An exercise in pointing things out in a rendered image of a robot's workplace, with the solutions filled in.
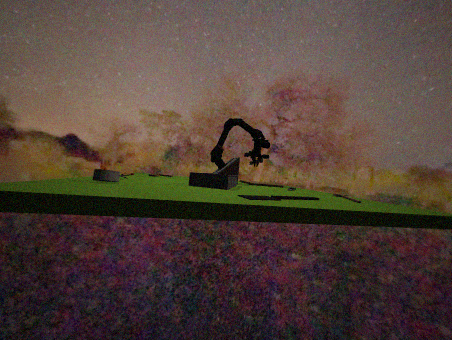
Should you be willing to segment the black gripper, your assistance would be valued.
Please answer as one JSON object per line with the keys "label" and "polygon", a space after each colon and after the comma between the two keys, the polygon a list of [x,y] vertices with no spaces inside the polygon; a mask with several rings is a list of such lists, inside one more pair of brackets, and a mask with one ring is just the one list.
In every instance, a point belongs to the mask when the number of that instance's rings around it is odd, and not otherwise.
{"label": "black gripper", "polygon": [[265,155],[265,154],[261,155],[261,147],[258,147],[258,146],[254,146],[253,154],[251,154],[251,153],[245,153],[244,154],[244,157],[248,157],[248,156],[251,156],[251,159],[253,160],[254,167],[255,167],[255,164],[256,164],[256,157],[258,157],[257,160],[258,159],[260,160],[262,157],[263,157],[263,159],[268,159],[269,158],[269,155]]}

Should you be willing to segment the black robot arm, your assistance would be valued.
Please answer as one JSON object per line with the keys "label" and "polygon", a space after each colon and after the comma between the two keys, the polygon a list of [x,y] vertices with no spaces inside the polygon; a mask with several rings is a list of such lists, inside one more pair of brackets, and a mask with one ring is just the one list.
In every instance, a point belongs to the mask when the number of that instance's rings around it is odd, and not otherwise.
{"label": "black robot arm", "polygon": [[[220,139],[219,139],[217,145],[213,148],[213,150],[210,153],[211,154],[211,162],[212,163],[214,162],[217,165],[217,167],[219,168],[218,170],[220,170],[225,165],[227,165],[227,163],[225,164],[221,158],[222,153],[224,151],[224,149],[222,149],[222,147],[228,136],[229,131],[232,129],[233,126],[237,126],[237,125],[239,125],[241,128],[243,128],[244,130],[246,130],[248,133],[251,134],[251,136],[254,138],[254,139],[252,139],[252,141],[254,141],[254,146],[258,146],[258,147],[266,148],[266,149],[268,149],[270,147],[270,142],[268,142],[268,140],[264,140],[265,137],[260,130],[254,129],[253,127],[248,125],[246,122],[244,122],[241,118],[239,118],[239,119],[230,118],[225,122],[224,130],[220,136]],[[261,139],[259,139],[259,138],[261,138]]]}

